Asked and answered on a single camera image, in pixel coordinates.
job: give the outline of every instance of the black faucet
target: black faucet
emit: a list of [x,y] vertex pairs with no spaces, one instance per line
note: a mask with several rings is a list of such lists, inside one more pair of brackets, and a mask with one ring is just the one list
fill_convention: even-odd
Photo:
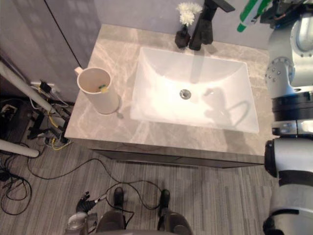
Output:
[[200,50],[202,43],[211,44],[213,42],[212,19],[218,7],[225,12],[235,10],[234,7],[224,0],[205,0],[195,31],[189,42],[190,49]]

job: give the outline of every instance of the marble countertop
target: marble countertop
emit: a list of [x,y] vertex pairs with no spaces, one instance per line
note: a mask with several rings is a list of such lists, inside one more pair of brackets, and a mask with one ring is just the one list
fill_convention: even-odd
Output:
[[[118,112],[101,115],[94,110],[86,96],[79,92],[65,136],[80,140],[263,156],[266,141],[273,137],[271,100],[264,81],[268,52],[219,42],[202,45],[200,51],[192,51],[188,48],[181,50],[175,45],[174,39],[175,36],[171,34],[102,25],[89,67],[101,67],[109,72],[122,103]],[[260,132],[253,134],[130,119],[136,67],[141,47],[246,62]]]

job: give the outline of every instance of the white rectangular sink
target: white rectangular sink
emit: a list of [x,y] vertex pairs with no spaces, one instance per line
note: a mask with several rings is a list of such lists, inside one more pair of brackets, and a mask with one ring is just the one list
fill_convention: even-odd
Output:
[[246,63],[147,47],[131,119],[259,132]]

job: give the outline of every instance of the small vase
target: small vase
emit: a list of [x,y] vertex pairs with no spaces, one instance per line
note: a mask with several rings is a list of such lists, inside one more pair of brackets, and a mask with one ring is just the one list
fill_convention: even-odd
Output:
[[184,25],[181,31],[176,32],[175,43],[178,46],[178,48],[184,48],[188,46],[189,41],[190,35],[188,33],[188,27]]

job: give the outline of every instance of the cup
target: cup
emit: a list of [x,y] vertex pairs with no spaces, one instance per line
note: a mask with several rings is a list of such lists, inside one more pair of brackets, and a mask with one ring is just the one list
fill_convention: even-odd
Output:
[[101,114],[111,114],[119,107],[119,97],[112,84],[112,78],[104,69],[75,69],[77,85]]

